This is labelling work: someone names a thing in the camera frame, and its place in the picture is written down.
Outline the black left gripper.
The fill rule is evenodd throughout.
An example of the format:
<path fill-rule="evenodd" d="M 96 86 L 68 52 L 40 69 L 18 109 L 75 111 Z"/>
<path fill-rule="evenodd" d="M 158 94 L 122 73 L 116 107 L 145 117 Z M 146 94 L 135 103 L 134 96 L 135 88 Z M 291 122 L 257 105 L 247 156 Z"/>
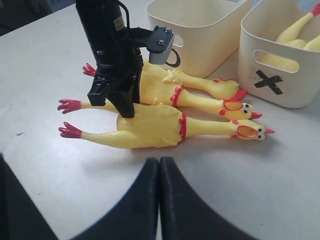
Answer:
<path fill-rule="evenodd" d="M 92 106 L 104 106 L 108 99 L 123 118 L 135 115 L 133 103 L 140 102 L 143 59 L 139 47 L 120 45 L 119 49 L 96 53 L 97 69 L 87 97 Z"/>

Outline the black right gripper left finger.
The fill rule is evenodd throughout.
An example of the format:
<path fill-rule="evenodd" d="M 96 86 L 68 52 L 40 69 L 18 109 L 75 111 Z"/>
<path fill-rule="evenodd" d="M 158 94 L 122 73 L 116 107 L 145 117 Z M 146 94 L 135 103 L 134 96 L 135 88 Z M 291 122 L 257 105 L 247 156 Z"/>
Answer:
<path fill-rule="evenodd" d="M 146 159 L 136 179 L 102 218 L 73 240 L 155 240 L 158 227 L 159 161 Z"/>

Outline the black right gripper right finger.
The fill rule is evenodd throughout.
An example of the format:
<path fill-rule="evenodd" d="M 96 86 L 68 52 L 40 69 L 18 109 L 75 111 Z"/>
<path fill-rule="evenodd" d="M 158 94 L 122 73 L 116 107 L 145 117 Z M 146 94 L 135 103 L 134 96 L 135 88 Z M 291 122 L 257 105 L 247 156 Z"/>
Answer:
<path fill-rule="evenodd" d="M 163 240 L 255 239 L 205 203 L 172 157 L 159 161 L 159 210 Z"/>

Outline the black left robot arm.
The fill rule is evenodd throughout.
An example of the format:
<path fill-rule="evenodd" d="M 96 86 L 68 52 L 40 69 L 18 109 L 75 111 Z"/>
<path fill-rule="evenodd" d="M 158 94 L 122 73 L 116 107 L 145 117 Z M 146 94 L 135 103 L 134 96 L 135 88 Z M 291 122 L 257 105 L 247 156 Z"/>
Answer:
<path fill-rule="evenodd" d="M 134 117 L 143 59 L 123 24 L 119 3 L 78 0 L 75 6 L 97 66 L 87 94 L 91 105 L 110 101 L 123 118 Z"/>

